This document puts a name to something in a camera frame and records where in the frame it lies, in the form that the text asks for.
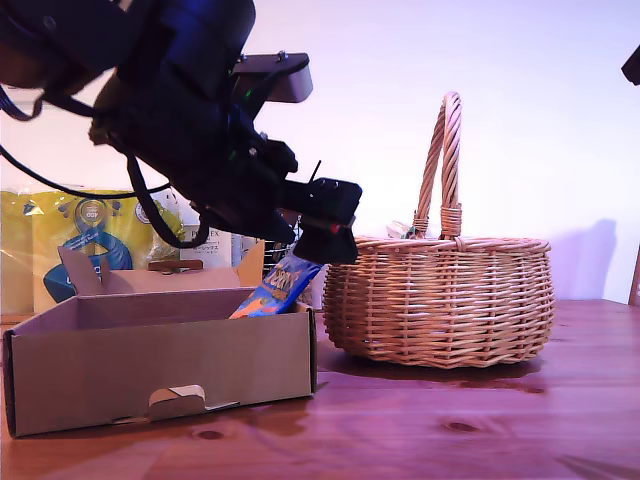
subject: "wooden table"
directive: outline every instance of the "wooden table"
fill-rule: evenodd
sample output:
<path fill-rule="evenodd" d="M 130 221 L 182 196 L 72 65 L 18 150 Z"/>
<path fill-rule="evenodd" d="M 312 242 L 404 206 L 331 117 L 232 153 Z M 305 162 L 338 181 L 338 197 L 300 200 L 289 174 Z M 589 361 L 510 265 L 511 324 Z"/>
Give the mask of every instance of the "wooden table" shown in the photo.
<path fill-rule="evenodd" d="M 2 479 L 640 479 L 640 308 L 559 302 L 527 364 L 404 368 L 321 336 L 314 399 L 12 440 Z"/>

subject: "blue snack bag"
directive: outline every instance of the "blue snack bag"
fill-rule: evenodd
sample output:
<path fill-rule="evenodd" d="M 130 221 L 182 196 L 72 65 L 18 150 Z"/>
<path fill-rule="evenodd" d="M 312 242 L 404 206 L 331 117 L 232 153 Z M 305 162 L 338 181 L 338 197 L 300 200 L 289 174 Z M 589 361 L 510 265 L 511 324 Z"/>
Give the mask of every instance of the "blue snack bag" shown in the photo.
<path fill-rule="evenodd" d="M 322 265 L 296 257 L 291 249 L 230 318 L 286 313 L 321 269 Z"/>

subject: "snack package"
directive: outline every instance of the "snack package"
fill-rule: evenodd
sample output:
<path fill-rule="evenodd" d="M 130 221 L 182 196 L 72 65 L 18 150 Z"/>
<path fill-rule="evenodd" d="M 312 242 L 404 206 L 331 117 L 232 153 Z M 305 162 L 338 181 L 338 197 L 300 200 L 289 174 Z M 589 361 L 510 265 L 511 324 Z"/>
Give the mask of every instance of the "snack package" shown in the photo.
<path fill-rule="evenodd" d="M 296 257 L 291 249 L 230 318 L 286 313 L 322 267 Z"/>
<path fill-rule="evenodd" d="M 100 191 L 95 193 L 121 193 Z M 166 192 L 154 195 L 167 224 L 180 237 L 180 218 L 162 206 Z M 18 195 L 21 214 L 31 222 L 33 311 L 43 312 L 74 295 L 60 262 L 58 247 L 81 250 L 100 273 L 103 258 L 113 270 L 146 269 L 149 261 L 179 258 L 179 251 L 161 246 L 136 198 L 93 200 L 61 192 Z"/>
<path fill-rule="evenodd" d="M 4 315 L 33 312 L 31 217 L 22 213 L 20 196 L 2 191 L 0 221 L 1 311 Z"/>

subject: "white wall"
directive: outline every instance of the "white wall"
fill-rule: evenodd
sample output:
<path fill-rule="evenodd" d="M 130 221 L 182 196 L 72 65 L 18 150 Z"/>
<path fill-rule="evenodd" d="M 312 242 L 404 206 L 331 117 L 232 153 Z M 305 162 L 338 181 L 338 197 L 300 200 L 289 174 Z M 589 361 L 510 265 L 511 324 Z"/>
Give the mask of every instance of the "white wall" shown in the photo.
<path fill-rule="evenodd" d="M 257 128 L 294 149 L 296 178 L 322 159 L 321 175 L 363 186 L 356 233 L 384 234 L 389 221 L 411 220 L 441 98 L 457 90 L 463 234 L 548 238 L 559 298 L 626 301 L 640 242 L 640 88 L 620 67 L 640 44 L 640 3 L 256 7 L 247 53 L 306 51 L 315 83 L 303 104 L 268 106 Z M 38 122 L 3 117 L 3 141 L 59 181 L 128 185 L 124 161 L 89 144 L 86 121 L 47 112 Z M 98 177 L 89 173 L 96 166 Z M 6 185 L 5 165 L 3 174 Z M 149 171 L 147 178 L 162 181 Z"/>

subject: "basket handle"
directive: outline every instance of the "basket handle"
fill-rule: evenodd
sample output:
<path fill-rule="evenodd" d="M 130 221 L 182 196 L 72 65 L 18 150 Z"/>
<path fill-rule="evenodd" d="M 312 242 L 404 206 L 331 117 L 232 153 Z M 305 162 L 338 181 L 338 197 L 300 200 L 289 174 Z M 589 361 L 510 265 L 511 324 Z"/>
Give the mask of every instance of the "basket handle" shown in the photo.
<path fill-rule="evenodd" d="M 435 182 L 440 151 L 444 146 L 442 167 L 441 240 L 450 240 L 460 235 L 462 207 L 458 203 L 458 158 L 460 155 L 460 121 L 462 106 L 460 95 L 449 92 L 445 95 L 431 138 L 431 146 L 424 169 L 418 209 L 413 217 L 417 238 L 424 238 L 429 224 L 431 194 Z"/>

